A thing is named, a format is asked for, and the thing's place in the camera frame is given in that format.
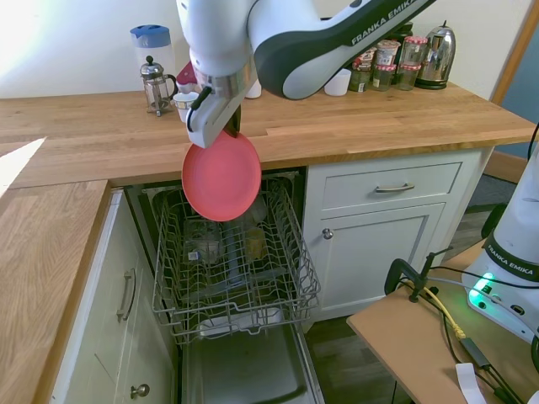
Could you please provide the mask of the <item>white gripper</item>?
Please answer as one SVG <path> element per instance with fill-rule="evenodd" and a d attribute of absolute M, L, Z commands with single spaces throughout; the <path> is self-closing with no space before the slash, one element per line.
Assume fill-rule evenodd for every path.
<path fill-rule="evenodd" d="M 244 92 L 233 98 L 216 95 L 210 87 L 204 87 L 189 108 L 186 128 L 190 141 L 202 148 L 210 147 L 225 131 L 236 138 L 241 127 L 241 102 Z"/>

